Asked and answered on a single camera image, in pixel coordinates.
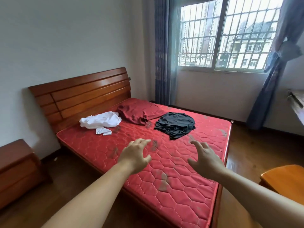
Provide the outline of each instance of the black cloth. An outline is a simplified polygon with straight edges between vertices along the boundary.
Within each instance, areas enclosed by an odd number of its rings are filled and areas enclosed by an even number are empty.
[[[170,136],[170,140],[174,140],[190,133],[195,129],[195,121],[189,115],[184,113],[169,112],[155,123],[155,130],[164,132]]]

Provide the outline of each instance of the window sill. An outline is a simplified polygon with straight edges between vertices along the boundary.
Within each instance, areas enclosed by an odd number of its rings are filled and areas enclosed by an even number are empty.
[[[178,66],[178,71],[191,71],[201,73],[218,73],[218,74],[230,74],[230,73],[247,73],[247,74],[267,74],[263,70],[248,70],[248,69],[223,69],[216,68],[215,70],[211,67],[192,67],[192,66]]]

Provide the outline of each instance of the bed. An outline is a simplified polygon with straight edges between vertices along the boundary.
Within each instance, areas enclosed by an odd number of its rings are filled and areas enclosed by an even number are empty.
[[[158,119],[145,126],[126,120],[112,130],[112,135],[97,135],[80,127],[79,119],[106,111],[116,111],[123,104],[140,104],[131,98],[126,69],[74,77],[29,87],[42,108],[59,142],[100,173],[117,163],[122,149],[137,138],[151,139],[144,157],[152,161],[140,173],[125,182],[123,191],[172,227],[216,227],[222,187],[198,175],[187,159],[197,159],[192,140],[208,142],[226,164],[231,122],[206,115],[159,105],[167,112],[186,113],[196,122],[196,129],[177,140],[154,130]]]

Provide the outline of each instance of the wooden headboard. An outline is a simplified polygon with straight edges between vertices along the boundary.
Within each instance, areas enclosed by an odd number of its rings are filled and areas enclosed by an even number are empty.
[[[125,67],[29,87],[55,133],[131,97]]]

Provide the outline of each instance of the drawer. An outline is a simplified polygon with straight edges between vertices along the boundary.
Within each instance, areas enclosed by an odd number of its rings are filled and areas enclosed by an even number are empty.
[[[31,159],[27,159],[0,174],[0,192],[22,178],[36,171],[37,167]]]
[[[4,191],[0,192],[0,209],[22,196],[24,193],[41,183],[43,180],[44,178],[41,173],[36,170],[17,183],[6,188]]]

